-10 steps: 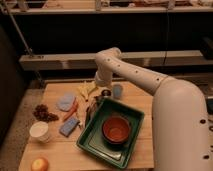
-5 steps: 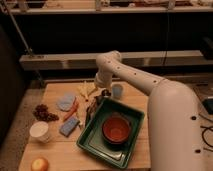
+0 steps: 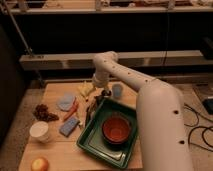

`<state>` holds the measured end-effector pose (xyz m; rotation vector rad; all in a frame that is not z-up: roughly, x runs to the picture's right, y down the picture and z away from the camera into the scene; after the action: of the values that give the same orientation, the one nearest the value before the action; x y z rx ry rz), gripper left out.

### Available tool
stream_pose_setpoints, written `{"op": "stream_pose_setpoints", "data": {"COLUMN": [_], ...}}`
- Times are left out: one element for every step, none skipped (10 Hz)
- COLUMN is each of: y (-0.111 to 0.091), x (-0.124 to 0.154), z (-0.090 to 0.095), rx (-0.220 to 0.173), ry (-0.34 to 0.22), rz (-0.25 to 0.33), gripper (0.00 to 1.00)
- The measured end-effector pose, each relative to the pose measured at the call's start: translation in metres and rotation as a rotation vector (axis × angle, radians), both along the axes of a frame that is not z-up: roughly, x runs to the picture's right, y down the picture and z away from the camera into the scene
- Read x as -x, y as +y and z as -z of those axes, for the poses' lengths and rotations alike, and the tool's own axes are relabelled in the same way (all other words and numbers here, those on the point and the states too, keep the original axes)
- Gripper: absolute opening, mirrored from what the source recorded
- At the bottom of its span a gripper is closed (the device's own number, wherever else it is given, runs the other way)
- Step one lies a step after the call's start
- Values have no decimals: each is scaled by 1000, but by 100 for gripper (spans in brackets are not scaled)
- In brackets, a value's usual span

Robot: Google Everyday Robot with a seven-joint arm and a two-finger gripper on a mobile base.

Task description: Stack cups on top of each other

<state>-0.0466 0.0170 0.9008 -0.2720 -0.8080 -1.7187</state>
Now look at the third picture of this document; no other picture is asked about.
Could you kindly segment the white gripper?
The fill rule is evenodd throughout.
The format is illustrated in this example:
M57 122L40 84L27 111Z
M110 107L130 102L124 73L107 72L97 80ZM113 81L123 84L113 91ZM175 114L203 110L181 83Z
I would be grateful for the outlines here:
M86 91L86 100L89 99L89 96L91 93L93 93L94 91L96 91L96 87L97 88L104 88L106 86L106 82L105 81L100 81L99 79L96 78L96 76L92 77L92 84L95 86L89 87L87 88Z

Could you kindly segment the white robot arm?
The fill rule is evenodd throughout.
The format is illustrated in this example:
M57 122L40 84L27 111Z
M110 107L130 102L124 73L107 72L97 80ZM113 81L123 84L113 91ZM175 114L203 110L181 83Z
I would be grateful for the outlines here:
M136 113L143 171L194 171L183 119L180 90L117 63L114 51L93 57L92 83L105 88L112 75L137 92Z

